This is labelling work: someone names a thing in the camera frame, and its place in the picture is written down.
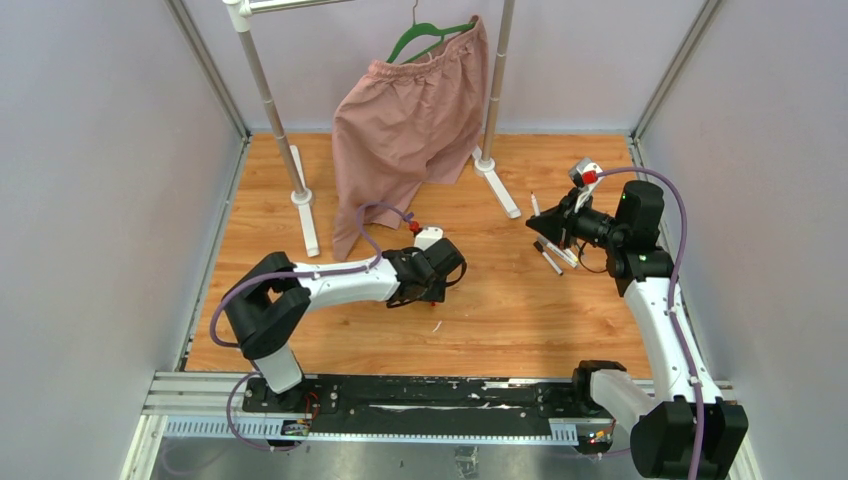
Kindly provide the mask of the white marker red tip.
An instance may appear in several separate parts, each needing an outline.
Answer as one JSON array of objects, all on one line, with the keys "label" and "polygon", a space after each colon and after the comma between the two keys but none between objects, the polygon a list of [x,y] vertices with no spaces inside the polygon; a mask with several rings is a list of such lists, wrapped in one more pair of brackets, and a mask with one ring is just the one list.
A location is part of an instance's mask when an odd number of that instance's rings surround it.
[{"label": "white marker red tip", "polygon": [[530,194],[530,199],[531,199],[531,206],[532,206],[532,210],[533,210],[533,216],[537,217],[541,214],[541,210],[540,210],[540,206],[539,206],[539,203],[538,203],[538,199],[537,199],[535,193],[532,192],[532,191],[531,191],[531,194]]}]

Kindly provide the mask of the white marker teal tip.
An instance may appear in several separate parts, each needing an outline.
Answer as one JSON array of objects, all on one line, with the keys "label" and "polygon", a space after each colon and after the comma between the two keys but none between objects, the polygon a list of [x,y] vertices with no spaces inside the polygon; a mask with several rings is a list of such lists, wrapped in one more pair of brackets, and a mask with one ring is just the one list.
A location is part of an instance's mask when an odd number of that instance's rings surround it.
[{"label": "white marker teal tip", "polygon": [[559,267],[556,261],[549,255],[549,253],[545,250],[542,244],[539,241],[533,242],[534,248],[541,254],[542,258],[551,266],[554,272],[558,276],[562,276],[564,274],[563,270]]}]

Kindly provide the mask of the white marker grey tip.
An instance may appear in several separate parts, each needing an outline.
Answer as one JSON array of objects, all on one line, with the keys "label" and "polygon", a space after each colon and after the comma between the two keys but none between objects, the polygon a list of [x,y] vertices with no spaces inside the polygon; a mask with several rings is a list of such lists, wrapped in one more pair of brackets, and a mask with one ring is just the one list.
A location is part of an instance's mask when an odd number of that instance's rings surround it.
[{"label": "white marker grey tip", "polygon": [[557,245],[555,245],[551,241],[547,240],[542,235],[538,235],[537,240],[540,242],[540,244],[543,247],[545,247],[551,253],[555,254],[557,257],[562,259],[564,262],[566,262],[572,268],[576,269],[576,268],[579,267],[578,257],[573,251],[568,250],[568,249],[562,249],[562,248],[558,247]]}]

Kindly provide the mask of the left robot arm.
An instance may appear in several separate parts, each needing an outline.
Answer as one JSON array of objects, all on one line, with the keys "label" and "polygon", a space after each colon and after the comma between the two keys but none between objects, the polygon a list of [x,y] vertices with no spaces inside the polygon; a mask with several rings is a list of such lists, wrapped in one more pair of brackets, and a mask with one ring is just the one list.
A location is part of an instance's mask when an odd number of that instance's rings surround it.
[{"label": "left robot arm", "polygon": [[304,405],[307,389],[290,339],[307,314],[358,302],[388,308],[442,303],[467,268],[447,238],[339,264],[295,263],[274,252],[224,295],[213,317],[226,317],[236,338],[233,347],[264,378],[271,404],[293,413]]}]

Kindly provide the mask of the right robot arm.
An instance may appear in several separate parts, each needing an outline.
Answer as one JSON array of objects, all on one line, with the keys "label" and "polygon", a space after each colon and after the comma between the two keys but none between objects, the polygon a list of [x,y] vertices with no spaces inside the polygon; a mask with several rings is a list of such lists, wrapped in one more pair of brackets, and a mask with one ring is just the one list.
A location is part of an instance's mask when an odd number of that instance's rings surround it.
[{"label": "right robot arm", "polygon": [[592,208],[583,189],[531,216],[526,225],[562,246],[601,248],[637,322],[653,374],[647,394],[613,361],[586,360],[574,371],[571,403],[584,417],[609,412],[630,437],[630,455],[644,478],[725,479],[748,431],[743,406],[725,400],[700,357],[680,303],[675,262],[657,241],[662,189],[632,180],[615,214]]}]

